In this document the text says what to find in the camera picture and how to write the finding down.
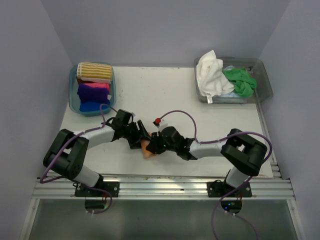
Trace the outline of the orange patterned towel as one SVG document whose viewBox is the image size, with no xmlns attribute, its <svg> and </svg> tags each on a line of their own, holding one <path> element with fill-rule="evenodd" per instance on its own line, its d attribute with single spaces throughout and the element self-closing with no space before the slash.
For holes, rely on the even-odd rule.
<svg viewBox="0 0 320 240">
<path fill-rule="evenodd" d="M 146 137 L 143 137 L 140 140 L 142 155 L 144 159 L 149 159 L 156 156 L 154 153 L 147 150 L 147 146 L 149 145 L 149 143 L 150 143 L 150 140 Z"/>
</svg>

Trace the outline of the purple towel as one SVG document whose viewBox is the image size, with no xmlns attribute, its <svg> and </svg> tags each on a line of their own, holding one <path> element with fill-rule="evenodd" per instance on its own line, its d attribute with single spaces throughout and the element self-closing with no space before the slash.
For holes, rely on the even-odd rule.
<svg viewBox="0 0 320 240">
<path fill-rule="evenodd" d="M 109 90 L 105 87 L 91 87 L 86 84 L 78 86 L 77 95 L 82 103 L 96 102 L 108 104 Z"/>
</svg>

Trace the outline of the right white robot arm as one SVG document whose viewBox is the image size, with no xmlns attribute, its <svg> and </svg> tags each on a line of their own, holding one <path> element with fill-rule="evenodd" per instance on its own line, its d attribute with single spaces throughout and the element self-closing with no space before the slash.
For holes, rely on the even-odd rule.
<svg viewBox="0 0 320 240">
<path fill-rule="evenodd" d="M 199 143 L 194 138 L 183 137 L 173 126 L 153 133 L 146 150 L 160 155 L 166 151 L 176 153 L 183 160 L 198 160 L 206 157 L 224 157 L 232 165 L 223 182 L 223 192 L 235 196 L 242 184 L 249 178 L 259 175 L 265 162 L 267 146 L 253 138 L 255 132 L 233 128 L 222 140 L 212 143 Z"/>
</svg>

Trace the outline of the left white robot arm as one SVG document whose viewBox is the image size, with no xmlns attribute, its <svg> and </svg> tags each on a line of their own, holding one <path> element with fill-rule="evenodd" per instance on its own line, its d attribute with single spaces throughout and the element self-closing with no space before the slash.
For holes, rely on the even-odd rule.
<svg viewBox="0 0 320 240">
<path fill-rule="evenodd" d="M 131 149 L 140 149 L 142 140 L 150 140 L 151 136 L 141 120 L 134 122 L 134 115 L 125 110 L 116 111 L 114 117 L 97 127 L 73 132 L 62 129 L 58 132 L 48 152 L 43 159 L 45 172 L 40 177 L 41 184 L 55 180 L 46 179 L 50 170 L 65 178 L 86 186 L 92 196 L 103 193 L 104 184 L 99 173 L 84 165 L 87 150 L 119 139 L 127 140 Z"/>
</svg>

